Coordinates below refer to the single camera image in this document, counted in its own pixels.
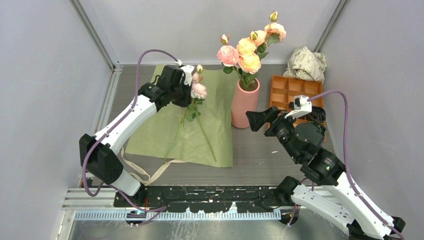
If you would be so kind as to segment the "peach paper bouquet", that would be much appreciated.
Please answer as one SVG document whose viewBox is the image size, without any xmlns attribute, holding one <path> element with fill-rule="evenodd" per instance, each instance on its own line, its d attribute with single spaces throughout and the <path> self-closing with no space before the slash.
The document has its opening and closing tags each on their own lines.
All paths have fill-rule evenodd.
<svg viewBox="0 0 424 240">
<path fill-rule="evenodd" d="M 198 106 L 205 133 L 211 142 L 217 162 L 211 154 L 200 126 L 195 119 L 185 122 L 167 160 L 228 168 L 233 165 L 231 108 L 237 77 L 222 70 L 204 70 L 201 83 L 206 87 L 207 97 Z M 149 117 L 130 137 L 125 153 L 163 158 L 177 131 L 184 107 L 169 104 Z"/>
</svg>

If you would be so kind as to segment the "beige ribbon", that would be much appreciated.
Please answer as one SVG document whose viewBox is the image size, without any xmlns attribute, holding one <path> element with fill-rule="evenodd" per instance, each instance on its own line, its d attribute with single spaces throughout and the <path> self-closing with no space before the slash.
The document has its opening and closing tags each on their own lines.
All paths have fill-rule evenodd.
<svg viewBox="0 0 424 240">
<path fill-rule="evenodd" d="M 134 162 L 131 162 L 129 160 L 126 160 L 124 158 L 125 149 L 124 147 L 120 150 L 120 156 L 122 157 L 122 160 L 131 167 L 134 172 L 130 172 L 129 174 L 134 177 L 136 180 L 138 180 L 141 184 L 145 186 L 149 186 L 152 183 L 154 183 L 166 170 L 171 164 L 185 164 L 185 161 L 182 161 L 180 159 L 173 159 L 170 160 L 164 164 L 162 164 L 153 175 L 150 175 L 146 170 L 144 170 L 139 165 L 135 164 Z"/>
</svg>

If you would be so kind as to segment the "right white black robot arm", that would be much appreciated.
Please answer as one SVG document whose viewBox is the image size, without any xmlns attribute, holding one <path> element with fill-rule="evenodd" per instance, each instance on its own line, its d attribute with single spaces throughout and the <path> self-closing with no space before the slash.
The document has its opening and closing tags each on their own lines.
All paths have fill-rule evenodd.
<svg viewBox="0 0 424 240">
<path fill-rule="evenodd" d="M 381 210 L 361 191 L 347 173 L 345 164 L 322 147 L 324 135 L 312 122 L 294 125 L 289 113 L 273 106 L 262 112 L 247 111 L 250 129 L 257 132 L 264 124 L 266 137 L 276 137 L 301 172 L 313 183 L 331 193 L 337 205 L 308 189 L 294 177 L 287 176 L 276 188 L 276 197 L 283 205 L 301 205 L 325 218 L 351 240 L 403 239 L 406 223 L 400 217 Z"/>
</svg>

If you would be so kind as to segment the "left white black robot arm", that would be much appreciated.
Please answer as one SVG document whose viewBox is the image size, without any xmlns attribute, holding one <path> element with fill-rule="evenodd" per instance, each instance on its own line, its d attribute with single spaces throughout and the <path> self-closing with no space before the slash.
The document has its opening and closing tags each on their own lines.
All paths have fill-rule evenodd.
<svg viewBox="0 0 424 240">
<path fill-rule="evenodd" d="M 124 169 L 117 154 L 143 122 L 172 103 L 187 107 L 191 103 L 193 65 L 165 65 L 153 82 L 143 84 L 130 104 L 106 127 L 79 140 L 80 164 L 103 183 L 126 195 L 133 206 L 146 200 L 145 186 Z"/>
</svg>

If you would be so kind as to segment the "yellow peach flower stem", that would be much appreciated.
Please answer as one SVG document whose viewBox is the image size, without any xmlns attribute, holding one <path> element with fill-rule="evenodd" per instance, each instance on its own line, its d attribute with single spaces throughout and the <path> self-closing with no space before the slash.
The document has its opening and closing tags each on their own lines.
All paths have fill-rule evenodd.
<svg viewBox="0 0 424 240">
<path fill-rule="evenodd" d="M 253 83 L 261 68 L 260 57 L 256 54 L 256 45 L 250 38 L 242 38 L 236 45 L 239 53 L 238 74 L 240 76 L 241 88 L 245 91 Z"/>
</svg>

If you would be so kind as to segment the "pink flower stem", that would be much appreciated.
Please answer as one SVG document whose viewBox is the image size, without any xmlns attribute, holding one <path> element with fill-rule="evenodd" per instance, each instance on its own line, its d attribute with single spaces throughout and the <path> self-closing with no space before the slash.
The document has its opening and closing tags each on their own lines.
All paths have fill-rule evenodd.
<svg viewBox="0 0 424 240">
<path fill-rule="evenodd" d="M 187 107 L 184 107 L 181 113 L 181 117 L 179 120 L 179 124 L 177 127 L 177 130 L 175 132 L 175 135 L 173 137 L 173 140 L 170 144 L 170 147 L 168 148 L 165 157 L 162 160 L 161 165 L 164 165 L 166 163 L 166 160 L 168 158 L 168 155 L 171 151 L 171 149 L 176 144 L 177 137 L 181 131 L 181 128 L 185 125 L 185 122 L 193 122 L 196 120 L 198 122 L 198 125 L 200 127 L 200 130 L 206 140 L 206 143 L 209 147 L 209 150 L 212 154 L 212 157 L 215 162 L 217 162 L 216 155 L 214 153 L 212 144 L 205 132 L 205 129 L 203 127 L 203 124 L 199 120 L 199 116 L 201 115 L 201 112 L 198 109 L 199 105 L 203 104 L 203 101 L 208 96 L 207 88 L 202 84 L 203 76 L 202 73 L 204 71 L 204 68 L 202 65 L 197 65 L 195 67 L 194 73 L 191 75 L 191 90 L 190 90 L 190 102 Z"/>
<path fill-rule="evenodd" d="M 223 65 L 223 72 L 230 74 L 235 71 L 240 79 L 242 79 L 242 71 L 239 67 L 240 55 L 233 46 L 229 45 L 229 36 L 223 34 L 220 37 L 222 46 L 217 52 L 217 58 Z"/>
</svg>

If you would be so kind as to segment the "pink cylindrical vase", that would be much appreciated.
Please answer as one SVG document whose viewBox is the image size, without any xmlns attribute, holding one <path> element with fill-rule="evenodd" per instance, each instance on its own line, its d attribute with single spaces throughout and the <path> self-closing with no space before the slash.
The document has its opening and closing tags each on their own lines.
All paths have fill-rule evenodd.
<svg viewBox="0 0 424 240">
<path fill-rule="evenodd" d="M 259 92 L 260 83 L 256 78 L 248 90 L 242 89 L 240 80 L 237 82 L 231 105 L 231 124 L 234 127 L 245 129 L 250 126 L 246 112 L 256 110 Z"/>
</svg>

